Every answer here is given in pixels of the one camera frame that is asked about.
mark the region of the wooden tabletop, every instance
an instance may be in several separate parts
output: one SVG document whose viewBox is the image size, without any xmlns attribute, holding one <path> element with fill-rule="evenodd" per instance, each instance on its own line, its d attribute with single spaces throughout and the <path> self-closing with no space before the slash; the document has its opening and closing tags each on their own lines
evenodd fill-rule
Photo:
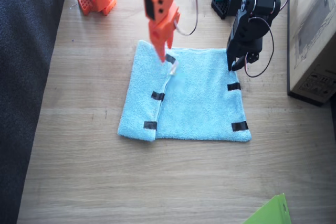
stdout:
<svg viewBox="0 0 336 224">
<path fill-rule="evenodd" d="M 336 146 L 330 106 L 286 94 L 287 14 L 274 20 L 274 58 L 257 79 L 238 72 L 249 143 L 117 135 L 138 40 L 149 41 L 142 0 L 84 17 L 65 0 L 18 223 L 242 223 L 285 193 L 292 223 L 336 222 Z M 176 0 L 194 25 L 194 0 Z M 175 47 L 226 46 L 233 18 L 199 0 L 199 26 Z M 267 34 L 259 72 L 271 53 Z"/>
</svg>

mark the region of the black tape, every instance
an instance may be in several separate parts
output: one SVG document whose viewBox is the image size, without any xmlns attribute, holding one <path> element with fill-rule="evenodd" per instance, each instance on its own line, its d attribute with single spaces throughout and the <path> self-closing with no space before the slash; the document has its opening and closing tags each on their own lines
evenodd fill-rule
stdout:
<svg viewBox="0 0 336 224">
<path fill-rule="evenodd" d="M 157 101 L 163 101 L 164 93 L 156 93 L 155 91 L 153 91 L 152 98 Z"/>
<path fill-rule="evenodd" d="M 156 130 L 156 122 L 144 122 L 143 128 L 149 130 Z"/>
<path fill-rule="evenodd" d="M 236 90 L 236 89 L 241 90 L 241 88 L 240 88 L 240 83 L 239 83 L 239 82 L 236 82 L 236 83 L 232 83 L 232 84 L 228 84 L 228 85 L 227 85 L 227 90 L 228 90 L 228 91 Z"/>
<path fill-rule="evenodd" d="M 176 59 L 173 56 L 166 54 L 166 61 L 170 62 L 171 64 L 174 64 Z"/>
<path fill-rule="evenodd" d="M 232 130 L 235 131 L 245 131 L 248 130 L 246 121 L 240 123 L 232 123 Z"/>
</svg>

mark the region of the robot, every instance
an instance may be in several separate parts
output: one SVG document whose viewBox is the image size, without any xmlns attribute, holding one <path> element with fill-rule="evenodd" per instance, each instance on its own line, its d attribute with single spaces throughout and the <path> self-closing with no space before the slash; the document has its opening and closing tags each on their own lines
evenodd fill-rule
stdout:
<svg viewBox="0 0 336 224">
<path fill-rule="evenodd" d="M 107 15 L 116 0 L 78 0 L 78 3 L 85 15 L 91 10 Z M 212 0 L 212 8 L 221 19 L 236 15 L 227 41 L 229 71 L 236 71 L 259 59 L 263 36 L 270 30 L 280 5 L 280 0 Z M 172 47 L 180 18 L 179 8 L 174 0 L 144 0 L 144 7 L 149 19 L 150 40 L 164 62 L 165 44 Z"/>
<path fill-rule="evenodd" d="M 102 12 L 104 15 L 113 9 L 116 0 L 78 0 L 84 15 L 90 11 Z M 150 40 L 162 62 L 165 61 L 165 44 L 173 45 L 175 24 L 179 22 L 180 13 L 174 0 L 144 0 L 146 17 L 149 19 Z"/>
</svg>

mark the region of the light blue towel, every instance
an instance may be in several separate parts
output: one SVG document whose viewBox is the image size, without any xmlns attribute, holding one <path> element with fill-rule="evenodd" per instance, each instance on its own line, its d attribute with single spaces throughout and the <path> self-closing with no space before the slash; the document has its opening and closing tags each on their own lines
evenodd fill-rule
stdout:
<svg viewBox="0 0 336 224">
<path fill-rule="evenodd" d="M 172 48 L 160 64 L 153 46 L 140 41 L 118 134 L 145 141 L 247 142 L 241 94 L 237 73 L 228 71 L 226 49 Z"/>
</svg>

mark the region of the gray couch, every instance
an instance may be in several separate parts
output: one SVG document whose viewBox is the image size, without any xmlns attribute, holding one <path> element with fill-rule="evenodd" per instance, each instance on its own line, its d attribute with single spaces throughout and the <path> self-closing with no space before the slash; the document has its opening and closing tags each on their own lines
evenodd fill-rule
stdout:
<svg viewBox="0 0 336 224">
<path fill-rule="evenodd" d="M 64 0 L 0 0 L 0 223 L 16 223 Z"/>
</svg>

